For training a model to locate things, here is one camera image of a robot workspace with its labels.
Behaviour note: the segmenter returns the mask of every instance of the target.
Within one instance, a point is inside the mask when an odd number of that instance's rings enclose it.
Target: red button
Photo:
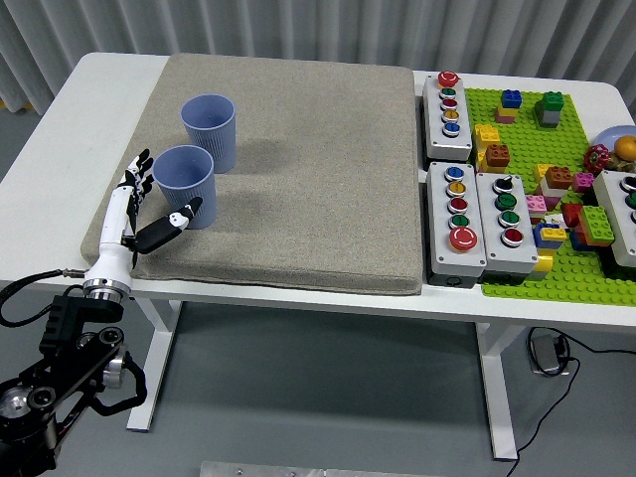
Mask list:
[[[457,101],[454,99],[445,99],[441,102],[441,108],[444,111],[454,111],[455,109],[457,109]]]
[[[505,229],[501,234],[501,241],[510,248],[516,248],[524,241],[524,235],[517,229]]]
[[[437,81],[441,87],[454,87],[459,81],[459,76],[454,72],[441,72],[437,75]]]
[[[448,203],[448,212],[451,214],[466,214],[468,203],[461,197],[456,197]]]
[[[456,227],[449,237],[451,246],[458,251],[468,251],[477,244],[477,234],[468,227]]]

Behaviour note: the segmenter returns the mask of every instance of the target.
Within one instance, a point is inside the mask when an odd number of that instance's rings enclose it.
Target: yellow lego brick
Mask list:
[[[499,104],[497,106],[497,112],[499,113],[500,116],[517,117],[517,114],[519,114],[519,109],[514,107],[504,107],[501,104]]]
[[[535,265],[534,271],[548,273],[553,269],[553,263],[555,260],[550,255],[539,255],[539,261]]]
[[[485,151],[491,144],[499,144],[499,131],[492,124],[475,124],[475,143],[478,151]]]
[[[544,228],[540,230],[541,239],[545,241],[565,241],[567,239],[567,232],[565,229],[549,229]]]
[[[486,164],[486,151],[477,151],[477,172],[484,172],[483,164]]]
[[[558,248],[537,248],[539,255],[553,257],[557,254]]]
[[[544,176],[548,172],[548,169],[550,169],[553,166],[554,164],[537,164],[537,166],[535,167],[535,170],[533,171],[533,174],[535,175],[535,181],[537,181],[537,184],[539,184],[541,180],[544,178]]]

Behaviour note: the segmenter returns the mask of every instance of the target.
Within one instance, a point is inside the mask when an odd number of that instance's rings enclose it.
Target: blue plastic cup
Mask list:
[[[175,146],[155,159],[152,175],[173,210],[179,210],[195,197],[203,204],[188,229],[204,229],[217,219],[215,163],[208,151],[192,145]]]
[[[212,154],[215,173],[231,171],[237,163],[237,110],[220,94],[202,94],[181,108],[181,120],[193,144]]]

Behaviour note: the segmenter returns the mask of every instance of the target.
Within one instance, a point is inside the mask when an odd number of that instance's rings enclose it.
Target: white table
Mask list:
[[[44,270],[88,267],[80,243],[167,60],[95,53],[79,62],[1,184],[0,283]],[[425,75],[414,73],[415,94],[421,94]],[[620,93],[609,84],[461,76],[466,87],[568,93],[590,140],[607,127],[634,123]],[[425,180],[423,170],[419,180]],[[60,277],[34,288],[59,292],[72,283]],[[526,326],[636,329],[636,310],[630,307],[503,300],[484,296],[479,286],[464,290],[424,283],[417,296],[394,297],[134,280],[132,295],[155,331],[145,364],[148,400],[131,413],[131,429],[149,428],[182,301],[468,321],[477,326],[498,459],[517,456],[501,353]]]

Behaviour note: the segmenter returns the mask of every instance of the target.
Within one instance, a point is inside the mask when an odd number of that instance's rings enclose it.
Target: robotic arm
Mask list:
[[[123,332],[106,326],[85,333],[84,323],[113,324],[121,320],[132,287],[130,271],[138,253],[149,253],[178,236],[203,203],[188,205],[136,232],[137,214],[152,188],[152,166],[146,149],[135,157],[113,190],[99,241],[99,259],[84,273],[53,270],[22,278],[0,291],[0,324],[15,328],[49,314],[40,343],[43,355],[18,378],[0,384],[0,477],[30,477],[57,467],[62,442],[89,407],[100,415],[113,415],[141,405],[147,395],[143,371],[123,343]],[[69,287],[63,295],[31,318],[12,322],[1,313],[2,305],[28,284],[54,276],[84,278],[83,285]],[[70,296],[80,288],[83,296]],[[97,395],[118,388],[125,370],[135,378],[136,396],[106,406]],[[74,393],[81,397],[62,420],[60,405]]]

